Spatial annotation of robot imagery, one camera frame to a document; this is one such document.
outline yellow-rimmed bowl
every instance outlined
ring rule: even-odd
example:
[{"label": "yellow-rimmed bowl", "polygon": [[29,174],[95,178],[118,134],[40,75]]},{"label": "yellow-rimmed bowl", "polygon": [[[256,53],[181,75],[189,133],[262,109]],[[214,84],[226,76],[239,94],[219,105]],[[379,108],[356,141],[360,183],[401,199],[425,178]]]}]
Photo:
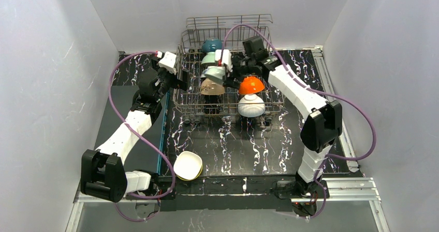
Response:
[{"label": "yellow-rimmed bowl", "polygon": [[180,153],[174,162],[174,172],[181,180],[190,181],[200,176],[203,171],[203,160],[193,152]]}]

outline white bowl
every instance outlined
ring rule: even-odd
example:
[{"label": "white bowl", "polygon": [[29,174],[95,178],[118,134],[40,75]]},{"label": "white bowl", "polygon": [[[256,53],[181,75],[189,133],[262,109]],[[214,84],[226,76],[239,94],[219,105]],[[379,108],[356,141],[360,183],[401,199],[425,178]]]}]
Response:
[{"label": "white bowl", "polygon": [[208,66],[206,69],[204,69],[203,72],[201,73],[200,78],[201,79],[206,78],[206,76],[204,74],[207,72],[207,70],[209,70],[210,68],[213,68],[213,67],[216,67],[216,66],[211,65],[211,66]]},{"label": "white bowl", "polygon": [[239,100],[238,113],[244,117],[258,117],[265,113],[264,101],[255,94],[245,95]]},{"label": "white bowl", "polygon": [[226,69],[222,66],[212,67],[204,73],[206,78],[214,81],[217,84],[221,84],[221,85],[223,85],[223,76],[225,74],[226,74]]},{"label": "white bowl", "polygon": [[203,160],[193,152],[180,153],[174,163],[174,172],[185,180],[193,180],[198,177],[203,167]]}]

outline teal bowl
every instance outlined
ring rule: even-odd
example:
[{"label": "teal bowl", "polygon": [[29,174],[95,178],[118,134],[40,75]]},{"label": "teal bowl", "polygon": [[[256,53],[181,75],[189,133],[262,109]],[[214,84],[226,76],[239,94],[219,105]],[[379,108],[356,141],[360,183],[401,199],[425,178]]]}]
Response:
[{"label": "teal bowl", "polygon": [[202,52],[215,52],[223,47],[221,40],[217,38],[207,38],[203,46],[201,47]]}]

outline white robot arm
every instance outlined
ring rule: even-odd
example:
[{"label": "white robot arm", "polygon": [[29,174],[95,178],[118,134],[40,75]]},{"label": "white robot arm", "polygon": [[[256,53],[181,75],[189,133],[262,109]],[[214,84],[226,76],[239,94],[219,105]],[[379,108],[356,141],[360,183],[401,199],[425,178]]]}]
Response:
[{"label": "white robot arm", "polygon": [[96,150],[86,150],[81,162],[81,192],[105,200],[118,202],[126,193],[144,191],[150,187],[152,172],[125,172],[123,165],[131,149],[139,140],[126,124],[142,135],[154,124],[162,106],[160,100],[170,88],[187,89],[187,83],[177,79],[173,53],[157,52],[152,67],[157,77],[138,76],[139,91],[133,97],[133,106],[124,123]]}]

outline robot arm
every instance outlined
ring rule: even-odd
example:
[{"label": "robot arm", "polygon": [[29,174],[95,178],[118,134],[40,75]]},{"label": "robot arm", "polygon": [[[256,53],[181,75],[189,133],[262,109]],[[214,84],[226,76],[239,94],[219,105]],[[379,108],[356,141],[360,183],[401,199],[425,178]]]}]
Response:
[{"label": "robot arm", "polygon": [[[170,88],[187,89],[187,83],[176,76],[176,55],[161,53],[152,58],[152,67],[157,77],[139,75],[139,91],[133,97],[133,105],[126,117],[126,123],[139,134],[145,133],[162,111],[160,100]],[[124,194],[149,188],[151,175],[144,171],[125,172],[124,163],[139,138],[125,123],[113,135],[94,150],[86,150],[81,161],[81,192],[112,202],[118,202]]]},{"label": "robot arm", "polygon": [[[244,76],[258,75],[279,89],[296,106],[306,120],[300,133],[305,149],[302,164],[296,173],[295,192],[301,195],[312,193],[317,187],[314,183],[316,171],[319,171],[318,179],[326,154],[342,133],[342,106],[338,101],[329,102],[304,88],[306,84],[289,65],[285,69],[275,55],[269,54],[259,36],[245,40],[243,45],[244,58],[239,55],[231,57],[230,52],[224,50],[222,64],[226,65],[228,71],[223,85],[237,89]],[[220,50],[216,54],[217,58],[221,58]]]}]

